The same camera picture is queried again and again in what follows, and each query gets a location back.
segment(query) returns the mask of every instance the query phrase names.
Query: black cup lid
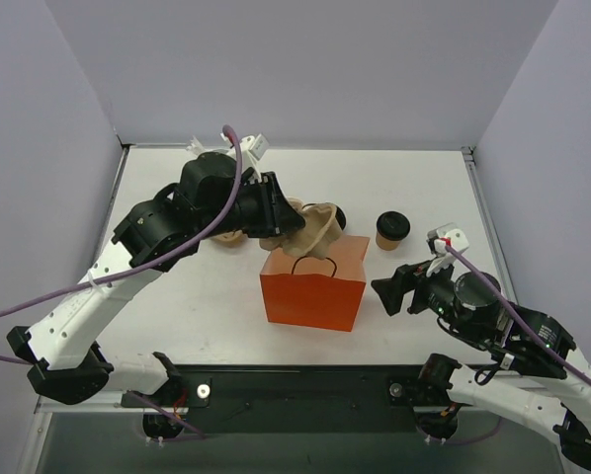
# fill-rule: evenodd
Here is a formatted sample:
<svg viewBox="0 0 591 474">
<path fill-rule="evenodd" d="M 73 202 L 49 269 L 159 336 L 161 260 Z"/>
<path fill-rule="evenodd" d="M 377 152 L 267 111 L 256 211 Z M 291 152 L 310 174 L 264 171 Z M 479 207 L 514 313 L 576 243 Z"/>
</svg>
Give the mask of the black cup lid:
<svg viewBox="0 0 591 474">
<path fill-rule="evenodd" d="M 377 219 L 377 232 L 387 240 L 402 240 L 410 233 L 410 221 L 400 212 L 389 210 Z"/>
</svg>

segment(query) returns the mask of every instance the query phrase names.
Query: gray wall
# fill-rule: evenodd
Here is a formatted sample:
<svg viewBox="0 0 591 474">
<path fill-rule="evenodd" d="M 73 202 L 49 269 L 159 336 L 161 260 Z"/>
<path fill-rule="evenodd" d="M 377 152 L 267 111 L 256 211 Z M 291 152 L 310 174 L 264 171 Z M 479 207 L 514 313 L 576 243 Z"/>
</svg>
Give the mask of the gray wall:
<svg viewBox="0 0 591 474">
<path fill-rule="evenodd" d="M 120 155 L 44 2 L 0 0 L 0 309 L 80 277 Z M 43 314 L 0 320 L 0 353 Z M 0 362 L 0 474 L 16 469 L 37 399 L 25 373 Z"/>
<path fill-rule="evenodd" d="M 556 0 L 46 0 L 124 142 L 477 143 Z"/>
<path fill-rule="evenodd" d="M 591 1 L 559 2 L 477 163 L 518 297 L 591 359 Z"/>
</svg>

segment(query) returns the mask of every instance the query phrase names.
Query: orange paper bag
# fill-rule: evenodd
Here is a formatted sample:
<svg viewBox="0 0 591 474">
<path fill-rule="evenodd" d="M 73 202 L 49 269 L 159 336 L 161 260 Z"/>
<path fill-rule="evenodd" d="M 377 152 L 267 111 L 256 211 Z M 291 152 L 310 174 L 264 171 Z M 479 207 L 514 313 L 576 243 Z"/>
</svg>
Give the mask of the orange paper bag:
<svg viewBox="0 0 591 474">
<path fill-rule="evenodd" d="M 272 323 L 352 331 L 366 288 L 369 237 L 343 235 L 326 260 L 296 259 L 274 250 L 260 273 L 267 319 Z"/>
</svg>

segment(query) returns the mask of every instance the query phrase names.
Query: white connector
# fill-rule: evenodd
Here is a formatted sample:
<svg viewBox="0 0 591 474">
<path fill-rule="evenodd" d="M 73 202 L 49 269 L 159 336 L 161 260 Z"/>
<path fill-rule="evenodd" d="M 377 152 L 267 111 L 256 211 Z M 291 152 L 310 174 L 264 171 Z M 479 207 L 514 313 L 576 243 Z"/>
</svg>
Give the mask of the white connector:
<svg viewBox="0 0 591 474">
<path fill-rule="evenodd" d="M 261 160 L 265 152 L 269 149 L 269 142 L 265 135 L 259 133 L 258 135 L 245 136 L 240 140 L 240 150 L 243 154 L 243 171 L 249 168 L 254 170 L 254 178 L 260 180 L 260 168 L 258 162 Z M 236 151 L 231 148 L 227 152 L 227 156 L 236 158 Z"/>
<path fill-rule="evenodd" d="M 427 277 L 437 274 L 440 270 L 446 269 L 456 261 L 456 257 L 446 250 L 446 245 L 460 253 L 469 248 L 469 241 L 466 240 L 464 232 L 454 223 L 430 231 L 427 234 L 427 241 L 433 247 L 433 253 L 436 255 L 436 259 L 432 261 L 430 268 L 427 270 Z"/>
</svg>

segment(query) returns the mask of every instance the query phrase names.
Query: metal bracket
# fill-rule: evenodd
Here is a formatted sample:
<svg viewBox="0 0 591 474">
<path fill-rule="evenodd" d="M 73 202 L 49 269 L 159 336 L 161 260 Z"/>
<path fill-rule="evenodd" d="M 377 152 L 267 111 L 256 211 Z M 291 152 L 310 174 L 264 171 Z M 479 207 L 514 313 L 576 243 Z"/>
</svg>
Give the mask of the metal bracket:
<svg viewBox="0 0 591 474">
<path fill-rule="evenodd" d="M 475 163 L 475 156 L 473 155 L 474 152 L 475 146 L 463 146 L 461 148 L 461 153 L 463 154 L 463 158 L 466 163 Z"/>
</svg>

